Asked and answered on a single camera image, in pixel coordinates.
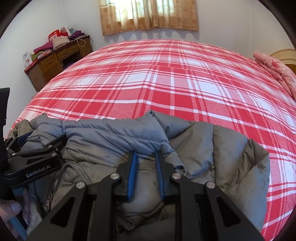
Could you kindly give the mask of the person left hand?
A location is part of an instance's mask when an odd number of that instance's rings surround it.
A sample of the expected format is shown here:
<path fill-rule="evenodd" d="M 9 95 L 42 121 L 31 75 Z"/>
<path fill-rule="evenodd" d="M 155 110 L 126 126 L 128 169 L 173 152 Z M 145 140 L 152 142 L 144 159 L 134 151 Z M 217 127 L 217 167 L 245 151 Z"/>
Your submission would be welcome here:
<path fill-rule="evenodd" d="M 19 233 L 10 223 L 10 219 L 17 216 L 21 210 L 22 207 L 19 202 L 14 200 L 1 200 L 1 218 L 15 238 L 19 237 Z"/>

